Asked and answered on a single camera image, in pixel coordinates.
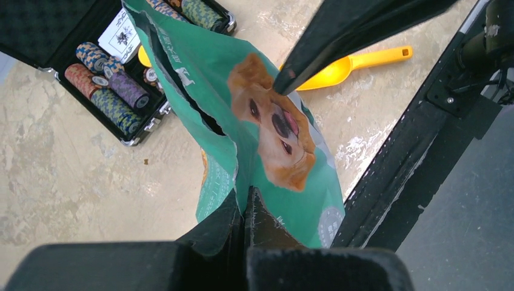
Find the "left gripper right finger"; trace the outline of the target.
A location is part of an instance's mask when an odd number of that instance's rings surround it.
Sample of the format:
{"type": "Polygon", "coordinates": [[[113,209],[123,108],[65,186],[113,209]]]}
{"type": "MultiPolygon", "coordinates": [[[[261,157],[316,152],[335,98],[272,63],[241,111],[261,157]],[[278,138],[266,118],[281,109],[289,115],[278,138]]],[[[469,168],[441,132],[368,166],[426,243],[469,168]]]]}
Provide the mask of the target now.
{"type": "Polygon", "coordinates": [[[309,249],[280,225],[258,188],[245,211],[248,290],[413,290],[397,255],[381,249],[309,249]]]}

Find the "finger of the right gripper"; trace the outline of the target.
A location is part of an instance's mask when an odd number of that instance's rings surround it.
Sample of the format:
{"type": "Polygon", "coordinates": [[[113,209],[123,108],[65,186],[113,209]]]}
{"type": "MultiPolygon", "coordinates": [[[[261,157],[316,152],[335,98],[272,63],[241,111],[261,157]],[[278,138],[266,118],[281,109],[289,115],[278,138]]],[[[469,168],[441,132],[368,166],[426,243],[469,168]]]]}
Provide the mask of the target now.
{"type": "Polygon", "coordinates": [[[288,95],[331,63],[428,21],[456,0],[325,0],[292,48],[273,88],[288,95]]]}

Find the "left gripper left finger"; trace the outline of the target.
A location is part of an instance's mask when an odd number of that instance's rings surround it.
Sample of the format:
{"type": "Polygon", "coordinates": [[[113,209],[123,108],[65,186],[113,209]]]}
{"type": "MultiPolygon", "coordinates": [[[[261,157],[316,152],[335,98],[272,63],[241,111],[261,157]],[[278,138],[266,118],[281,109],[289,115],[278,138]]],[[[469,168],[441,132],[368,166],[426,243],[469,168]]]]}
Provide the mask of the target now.
{"type": "Polygon", "coordinates": [[[235,192],[174,241],[45,244],[17,266],[5,290],[232,290],[241,214],[235,192]]]}

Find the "yellow plastic scoop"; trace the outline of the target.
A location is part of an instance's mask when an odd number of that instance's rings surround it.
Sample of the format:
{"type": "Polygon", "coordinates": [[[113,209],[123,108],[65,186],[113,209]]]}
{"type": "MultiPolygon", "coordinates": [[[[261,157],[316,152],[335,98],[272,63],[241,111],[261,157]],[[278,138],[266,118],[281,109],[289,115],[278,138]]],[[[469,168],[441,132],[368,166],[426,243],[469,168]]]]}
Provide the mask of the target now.
{"type": "Polygon", "coordinates": [[[322,69],[296,90],[308,91],[336,86],[345,81],[354,70],[402,62],[410,59],[412,56],[413,48],[409,45],[358,55],[348,55],[322,69]]]}

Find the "green pet food bag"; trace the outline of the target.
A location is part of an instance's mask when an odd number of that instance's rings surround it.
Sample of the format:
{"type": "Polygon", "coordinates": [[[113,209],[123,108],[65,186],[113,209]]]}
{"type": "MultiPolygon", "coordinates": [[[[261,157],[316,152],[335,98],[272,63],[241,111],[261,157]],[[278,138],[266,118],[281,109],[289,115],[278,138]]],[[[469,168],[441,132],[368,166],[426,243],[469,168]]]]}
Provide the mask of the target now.
{"type": "Polygon", "coordinates": [[[328,248],[345,210],[333,155],[299,94],[273,89],[278,69],[250,42],[123,1],[172,110],[204,158],[196,219],[229,194],[258,190],[275,224],[328,248]]]}

